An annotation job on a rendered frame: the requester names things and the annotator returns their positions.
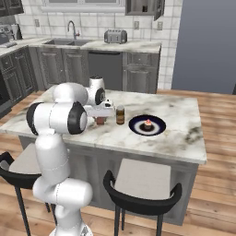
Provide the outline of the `flat grey object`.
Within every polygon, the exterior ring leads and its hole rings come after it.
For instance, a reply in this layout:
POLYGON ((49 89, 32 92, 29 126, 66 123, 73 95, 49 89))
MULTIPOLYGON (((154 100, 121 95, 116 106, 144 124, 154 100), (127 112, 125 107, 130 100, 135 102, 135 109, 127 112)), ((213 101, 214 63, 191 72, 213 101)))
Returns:
POLYGON ((18 45, 18 44, 14 41, 10 41, 10 42, 0 44, 0 48, 10 48, 10 47, 13 47, 15 45, 18 45))

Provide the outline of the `brown bottle with grey cap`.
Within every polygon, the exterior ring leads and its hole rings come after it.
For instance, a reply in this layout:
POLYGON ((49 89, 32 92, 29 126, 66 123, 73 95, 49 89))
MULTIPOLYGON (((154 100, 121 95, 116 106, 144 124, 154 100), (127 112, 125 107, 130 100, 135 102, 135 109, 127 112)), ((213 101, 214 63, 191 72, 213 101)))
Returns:
POLYGON ((119 105, 116 108, 116 123, 124 124, 124 106, 123 105, 119 105))

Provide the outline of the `grey side cupboard run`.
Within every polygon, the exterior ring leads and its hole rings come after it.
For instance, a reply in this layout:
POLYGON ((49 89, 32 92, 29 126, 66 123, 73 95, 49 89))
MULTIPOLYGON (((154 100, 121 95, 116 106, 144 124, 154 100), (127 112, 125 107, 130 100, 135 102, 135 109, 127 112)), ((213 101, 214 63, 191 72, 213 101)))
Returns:
POLYGON ((12 105, 16 105, 37 89, 29 47, 1 55, 0 70, 12 105))

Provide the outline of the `dark oven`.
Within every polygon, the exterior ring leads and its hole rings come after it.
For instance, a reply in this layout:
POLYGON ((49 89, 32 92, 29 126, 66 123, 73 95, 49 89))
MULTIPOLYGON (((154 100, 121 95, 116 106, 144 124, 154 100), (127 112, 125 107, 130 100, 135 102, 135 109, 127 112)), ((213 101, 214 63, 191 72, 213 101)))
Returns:
POLYGON ((6 84, 0 71, 0 119, 11 112, 12 102, 6 89, 6 84))

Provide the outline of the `grey coffee machine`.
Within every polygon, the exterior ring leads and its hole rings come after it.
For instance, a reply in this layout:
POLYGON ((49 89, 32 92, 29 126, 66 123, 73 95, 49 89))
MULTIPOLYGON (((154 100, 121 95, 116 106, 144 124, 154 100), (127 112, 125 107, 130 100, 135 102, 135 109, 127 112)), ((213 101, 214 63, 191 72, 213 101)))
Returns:
POLYGON ((9 42, 10 40, 18 40, 20 38, 19 35, 19 27, 18 24, 12 25, 1 25, 0 24, 0 44, 4 44, 9 42))

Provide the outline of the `dark blue plate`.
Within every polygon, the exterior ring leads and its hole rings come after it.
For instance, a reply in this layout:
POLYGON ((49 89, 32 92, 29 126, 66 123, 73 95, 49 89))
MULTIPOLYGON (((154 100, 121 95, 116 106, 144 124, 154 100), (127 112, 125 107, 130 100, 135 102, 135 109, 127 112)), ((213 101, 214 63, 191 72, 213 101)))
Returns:
POLYGON ((128 124, 129 128, 136 134, 141 136, 157 136, 165 131, 165 122, 157 116, 142 114, 133 117, 128 124), (146 130, 144 122, 149 119, 152 122, 150 130, 146 130))

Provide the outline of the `grey marble-top kitchen island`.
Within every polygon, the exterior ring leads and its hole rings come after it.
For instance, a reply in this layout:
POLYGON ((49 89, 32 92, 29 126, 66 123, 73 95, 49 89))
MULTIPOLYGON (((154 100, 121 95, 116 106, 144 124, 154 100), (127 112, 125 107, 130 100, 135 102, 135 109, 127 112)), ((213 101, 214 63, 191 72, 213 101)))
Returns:
POLYGON ((123 159, 137 159, 171 166, 171 186, 180 183, 180 201, 164 215, 164 220, 181 225, 195 181, 197 168, 207 162, 207 154, 197 99, 171 95, 108 90, 113 104, 124 106, 124 118, 130 121, 141 114, 159 117, 166 124, 157 136, 135 134, 127 124, 119 125, 109 117, 104 125, 88 119, 80 135, 64 135, 70 149, 71 176, 92 185, 93 207, 113 210, 114 203, 102 181, 106 171, 116 174, 123 159))

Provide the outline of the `dark grey dishwasher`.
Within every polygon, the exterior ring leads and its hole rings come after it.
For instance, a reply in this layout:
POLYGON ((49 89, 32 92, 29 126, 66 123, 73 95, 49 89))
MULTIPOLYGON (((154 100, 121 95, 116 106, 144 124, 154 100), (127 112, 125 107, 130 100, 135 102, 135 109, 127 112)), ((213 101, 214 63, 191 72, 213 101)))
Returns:
POLYGON ((122 54, 118 52, 88 52, 89 76, 103 78, 106 89, 123 88, 122 54))

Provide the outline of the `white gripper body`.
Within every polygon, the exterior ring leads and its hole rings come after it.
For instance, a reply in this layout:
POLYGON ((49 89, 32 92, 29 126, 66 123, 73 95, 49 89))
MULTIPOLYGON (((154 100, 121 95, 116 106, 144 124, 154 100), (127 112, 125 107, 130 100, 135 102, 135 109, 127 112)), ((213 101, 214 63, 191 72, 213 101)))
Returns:
POLYGON ((98 108, 86 105, 84 107, 88 117, 110 117, 114 116, 114 108, 106 107, 106 108, 98 108))

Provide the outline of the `black stool with grey seat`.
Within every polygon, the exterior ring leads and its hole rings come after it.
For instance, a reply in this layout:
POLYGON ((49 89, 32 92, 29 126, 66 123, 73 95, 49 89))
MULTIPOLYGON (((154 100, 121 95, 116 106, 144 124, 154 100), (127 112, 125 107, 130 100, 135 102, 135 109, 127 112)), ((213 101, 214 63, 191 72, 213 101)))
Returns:
POLYGON ((41 176, 35 145, 29 144, 16 159, 13 159, 7 151, 2 153, 0 155, 0 176, 15 187, 25 229, 27 235, 31 236, 21 190, 31 190, 35 181, 41 176))
POLYGON ((132 159, 122 159, 114 178, 107 171, 103 186, 115 204, 114 236, 119 233, 119 221, 124 230, 125 212, 157 216, 156 236, 161 236, 163 215, 182 197, 182 185, 171 188, 171 167, 132 159))

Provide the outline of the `grey cupboard with drawer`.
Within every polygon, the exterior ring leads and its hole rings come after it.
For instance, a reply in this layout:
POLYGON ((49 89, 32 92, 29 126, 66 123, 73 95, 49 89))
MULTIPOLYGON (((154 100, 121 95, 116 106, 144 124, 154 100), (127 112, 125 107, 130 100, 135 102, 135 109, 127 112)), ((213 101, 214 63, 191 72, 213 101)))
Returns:
POLYGON ((158 53, 123 53, 123 91, 156 93, 158 53))

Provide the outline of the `dark wall cabinet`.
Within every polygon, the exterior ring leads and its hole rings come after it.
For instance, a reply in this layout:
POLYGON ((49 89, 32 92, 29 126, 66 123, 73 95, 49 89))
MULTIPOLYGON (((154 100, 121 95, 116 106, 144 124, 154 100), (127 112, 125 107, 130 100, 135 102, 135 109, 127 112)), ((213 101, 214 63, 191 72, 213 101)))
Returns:
POLYGON ((0 17, 23 13, 21 0, 0 0, 0 17))

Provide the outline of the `grey cupboard run under sink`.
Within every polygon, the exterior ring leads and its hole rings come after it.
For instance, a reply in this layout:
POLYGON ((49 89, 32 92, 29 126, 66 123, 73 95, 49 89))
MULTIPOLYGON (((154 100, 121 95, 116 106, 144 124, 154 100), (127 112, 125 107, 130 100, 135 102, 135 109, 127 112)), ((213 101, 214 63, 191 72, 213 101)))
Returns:
POLYGON ((64 82, 89 85, 88 52, 78 46, 30 46, 29 54, 38 90, 64 82))

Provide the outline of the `silver toaster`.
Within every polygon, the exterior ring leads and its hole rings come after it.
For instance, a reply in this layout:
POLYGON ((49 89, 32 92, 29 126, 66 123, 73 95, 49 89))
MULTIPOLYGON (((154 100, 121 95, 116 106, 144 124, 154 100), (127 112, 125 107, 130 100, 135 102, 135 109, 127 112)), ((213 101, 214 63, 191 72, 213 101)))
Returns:
POLYGON ((104 33, 104 41, 106 43, 126 43, 127 32, 124 29, 108 29, 104 33))

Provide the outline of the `grey sink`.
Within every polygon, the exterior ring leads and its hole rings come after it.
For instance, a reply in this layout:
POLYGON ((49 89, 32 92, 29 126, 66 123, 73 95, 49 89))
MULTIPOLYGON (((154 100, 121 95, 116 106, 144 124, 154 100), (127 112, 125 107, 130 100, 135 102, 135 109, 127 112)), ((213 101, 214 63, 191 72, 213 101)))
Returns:
POLYGON ((44 44, 48 45, 73 45, 73 46, 83 46, 90 41, 86 40, 70 40, 70 39, 52 39, 44 44))

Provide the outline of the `open grey wall cabinet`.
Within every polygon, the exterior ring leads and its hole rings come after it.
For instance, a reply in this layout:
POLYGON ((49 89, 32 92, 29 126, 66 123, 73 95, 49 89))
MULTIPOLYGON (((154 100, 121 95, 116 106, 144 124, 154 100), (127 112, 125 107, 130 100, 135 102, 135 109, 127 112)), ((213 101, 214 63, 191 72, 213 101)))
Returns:
POLYGON ((164 15, 165 0, 125 0, 125 14, 127 16, 152 16, 156 21, 164 15))

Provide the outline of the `grey curved tap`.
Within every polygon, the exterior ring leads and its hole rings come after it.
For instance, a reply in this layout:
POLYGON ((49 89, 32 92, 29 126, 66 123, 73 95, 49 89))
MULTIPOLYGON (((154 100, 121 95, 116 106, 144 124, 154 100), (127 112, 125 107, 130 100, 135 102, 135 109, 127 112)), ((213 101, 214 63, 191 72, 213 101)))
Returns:
POLYGON ((76 26, 75 26, 75 23, 73 22, 73 20, 69 20, 69 22, 67 23, 67 31, 69 32, 70 29, 73 29, 73 37, 74 37, 74 40, 77 39, 78 36, 80 36, 80 33, 79 31, 76 32, 76 26))

